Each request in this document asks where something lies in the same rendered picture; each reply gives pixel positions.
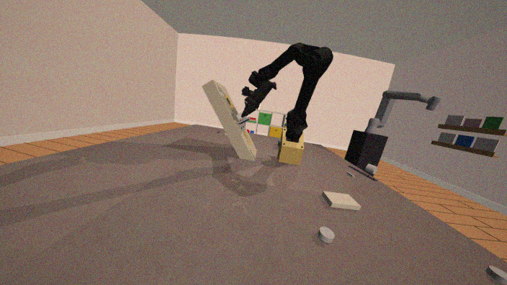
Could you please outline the white cylinder with two slots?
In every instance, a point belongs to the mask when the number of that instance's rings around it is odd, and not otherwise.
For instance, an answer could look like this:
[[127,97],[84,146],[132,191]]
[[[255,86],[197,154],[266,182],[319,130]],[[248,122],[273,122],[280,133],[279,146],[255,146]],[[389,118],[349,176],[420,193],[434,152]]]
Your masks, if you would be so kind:
[[243,112],[241,112],[241,113],[239,113],[239,114],[236,115],[237,118],[238,118],[238,120],[239,120],[239,122],[247,118],[246,116],[245,117],[241,117],[242,113]]

